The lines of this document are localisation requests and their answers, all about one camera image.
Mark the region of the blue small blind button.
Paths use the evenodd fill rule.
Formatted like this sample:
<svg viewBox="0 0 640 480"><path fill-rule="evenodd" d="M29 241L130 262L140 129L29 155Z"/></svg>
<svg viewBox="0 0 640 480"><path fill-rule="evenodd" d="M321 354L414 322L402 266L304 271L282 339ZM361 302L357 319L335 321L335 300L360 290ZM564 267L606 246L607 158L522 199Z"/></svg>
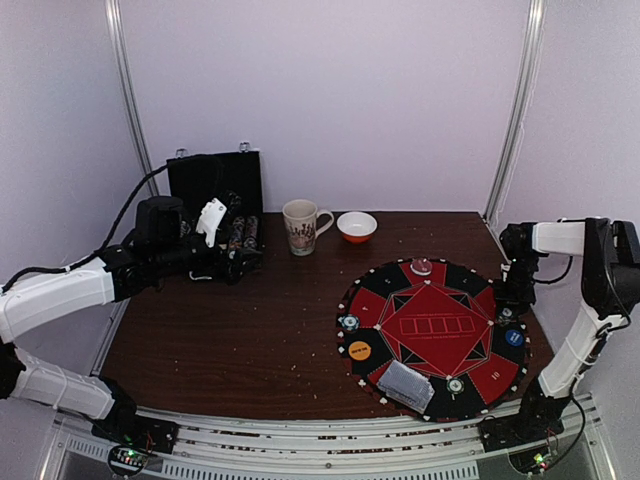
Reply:
<svg viewBox="0 0 640 480"><path fill-rule="evenodd" d="M505 341L511 347L520 347L524 343L525 337L521 331L509 329L505 333Z"/></svg>

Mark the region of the green white poker chip stack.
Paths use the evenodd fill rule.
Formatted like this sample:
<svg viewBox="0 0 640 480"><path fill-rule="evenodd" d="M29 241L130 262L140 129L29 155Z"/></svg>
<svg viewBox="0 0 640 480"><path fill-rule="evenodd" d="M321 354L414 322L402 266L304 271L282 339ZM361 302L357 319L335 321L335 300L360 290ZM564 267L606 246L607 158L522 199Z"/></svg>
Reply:
<svg viewBox="0 0 640 480"><path fill-rule="evenodd" d="M465 384L461 378L448 379L446 387L452 398L457 398L465 391Z"/></svg>

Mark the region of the blue playing card deck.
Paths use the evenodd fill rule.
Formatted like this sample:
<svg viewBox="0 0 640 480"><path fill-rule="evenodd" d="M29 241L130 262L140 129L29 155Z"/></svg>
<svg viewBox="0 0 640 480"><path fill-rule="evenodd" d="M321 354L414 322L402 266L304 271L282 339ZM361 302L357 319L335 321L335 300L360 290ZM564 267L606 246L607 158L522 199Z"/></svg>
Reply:
<svg viewBox="0 0 640 480"><path fill-rule="evenodd" d="M435 395L429 379L397 360L393 360L376 386L388 397L423 414Z"/></svg>

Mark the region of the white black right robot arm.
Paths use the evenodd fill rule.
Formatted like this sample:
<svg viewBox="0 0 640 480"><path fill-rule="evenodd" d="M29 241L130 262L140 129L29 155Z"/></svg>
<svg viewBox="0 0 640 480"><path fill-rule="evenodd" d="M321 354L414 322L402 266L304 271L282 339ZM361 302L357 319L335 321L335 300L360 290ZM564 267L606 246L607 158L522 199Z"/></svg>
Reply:
<svg viewBox="0 0 640 480"><path fill-rule="evenodd" d="M588 217L510 224L499 240L508 260L494 284L501 322L516 319L535 303L540 258L561 254L582 260L576 319L507 424L519 440L530 442L560 420L609 335L630 326L630 314L639 303L639 237L630 221Z"/></svg>

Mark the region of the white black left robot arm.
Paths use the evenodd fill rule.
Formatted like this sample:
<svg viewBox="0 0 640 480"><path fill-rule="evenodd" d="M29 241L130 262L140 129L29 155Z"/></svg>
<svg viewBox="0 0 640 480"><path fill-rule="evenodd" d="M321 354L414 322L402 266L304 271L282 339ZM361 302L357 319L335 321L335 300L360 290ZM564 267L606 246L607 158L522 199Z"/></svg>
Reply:
<svg viewBox="0 0 640 480"><path fill-rule="evenodd" d="M1 396L21 398L104 423L123 444L144 433L136 404L115 382L42 361L16 345L24 334L69 314L127 300L179 274L239 276L223 250L240 199L230 193L190 218L181 199L138 205L136 226L120 244L106 243L65 267L30 267L1 288Z"/></svg>

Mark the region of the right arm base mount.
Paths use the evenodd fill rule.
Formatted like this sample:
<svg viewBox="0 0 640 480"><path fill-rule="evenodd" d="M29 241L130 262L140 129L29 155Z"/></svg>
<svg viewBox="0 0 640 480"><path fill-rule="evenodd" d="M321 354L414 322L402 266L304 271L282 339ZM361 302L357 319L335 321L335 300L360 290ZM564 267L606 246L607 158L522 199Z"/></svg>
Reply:
<svg viewBox="0 0 640 480"><path fill-rule="evenodd" d="M549 425L526 425L517 415L488 416L478 424L485 452L506 449L511 466L522 474L541 474L559 453L559 435L564 432L561 420Z"/></svg>

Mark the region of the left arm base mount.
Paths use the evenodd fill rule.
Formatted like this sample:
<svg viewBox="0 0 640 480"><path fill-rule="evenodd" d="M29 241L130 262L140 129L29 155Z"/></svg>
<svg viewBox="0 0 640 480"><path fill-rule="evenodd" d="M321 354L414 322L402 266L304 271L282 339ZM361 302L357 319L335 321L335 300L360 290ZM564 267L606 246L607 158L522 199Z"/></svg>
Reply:
<svg viewBox="0 0 640 480"><path fill-rule="evenodd" d="M91 433L114 443L107 454L107 466L120 477L140 474L159 454L171 454L179 426L175 422L136 416L133 430L119 433L105 420L91 420Z"/></svg>

